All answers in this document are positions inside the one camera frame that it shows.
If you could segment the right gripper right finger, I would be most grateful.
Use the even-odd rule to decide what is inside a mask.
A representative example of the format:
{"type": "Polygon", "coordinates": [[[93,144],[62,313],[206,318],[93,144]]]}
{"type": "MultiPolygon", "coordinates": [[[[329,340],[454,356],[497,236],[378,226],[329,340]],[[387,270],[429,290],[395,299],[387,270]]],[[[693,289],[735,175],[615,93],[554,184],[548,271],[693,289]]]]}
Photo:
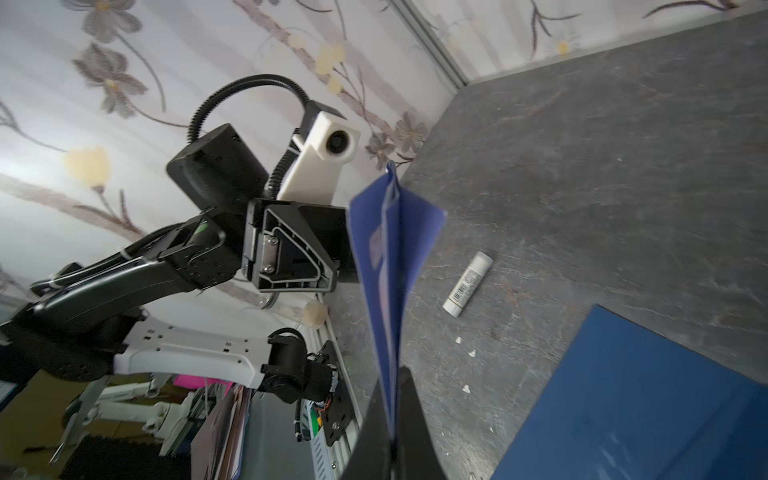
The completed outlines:
{"type": "Polygon", "coordinates": [[[398,423],[395,444],[395,478],[446,479],[432,443],[411,371],[399,370],[398,423]]]}

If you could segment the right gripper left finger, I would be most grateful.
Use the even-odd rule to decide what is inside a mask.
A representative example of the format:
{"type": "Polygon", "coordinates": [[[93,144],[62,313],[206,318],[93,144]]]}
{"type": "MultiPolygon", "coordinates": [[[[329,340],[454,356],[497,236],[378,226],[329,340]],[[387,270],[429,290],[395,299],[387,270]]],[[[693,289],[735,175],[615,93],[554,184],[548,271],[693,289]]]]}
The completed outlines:
{"type": "Polygon", "coordinates": [[[387,480],[391,476],[391,439],[381,386],[376,384],[342,480],[387,480]]]}

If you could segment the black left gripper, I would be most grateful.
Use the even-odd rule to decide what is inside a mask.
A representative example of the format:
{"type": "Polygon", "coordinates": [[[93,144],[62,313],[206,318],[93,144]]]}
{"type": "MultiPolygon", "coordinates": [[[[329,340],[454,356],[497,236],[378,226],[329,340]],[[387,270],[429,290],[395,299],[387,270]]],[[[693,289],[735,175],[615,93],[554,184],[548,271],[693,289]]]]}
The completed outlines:
{"type": "Polygon", "coordinates": [[[266,170],[231,125],[187,145],[166,171],[201,210],[164,256],[196,288],[237,273],[262,293],[353,282],[345,210],[269,198],[266,170]]]}

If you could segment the white letter paper blue border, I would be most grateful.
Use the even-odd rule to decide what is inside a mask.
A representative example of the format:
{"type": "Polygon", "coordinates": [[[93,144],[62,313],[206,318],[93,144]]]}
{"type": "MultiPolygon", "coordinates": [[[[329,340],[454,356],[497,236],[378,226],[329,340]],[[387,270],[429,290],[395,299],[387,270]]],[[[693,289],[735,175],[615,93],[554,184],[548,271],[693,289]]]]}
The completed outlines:
{"type": "Polygon", "coordinates": [[[393,162],[351,200],[347,210],[392,442],[397,439],[400,347],[408,296],[445,220],[444,210],[401,186],[393,162]]]}

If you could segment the dark blue envelope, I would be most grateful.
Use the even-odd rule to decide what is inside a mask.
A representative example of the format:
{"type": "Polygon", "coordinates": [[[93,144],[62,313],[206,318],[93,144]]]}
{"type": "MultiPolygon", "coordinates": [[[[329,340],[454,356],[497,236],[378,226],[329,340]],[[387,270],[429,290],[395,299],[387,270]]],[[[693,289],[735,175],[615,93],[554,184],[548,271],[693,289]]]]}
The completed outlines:
{"type": "Polygon", "coordinates": [[[498,479],[763,479],[767,387],[595,306],[498,479]]]}

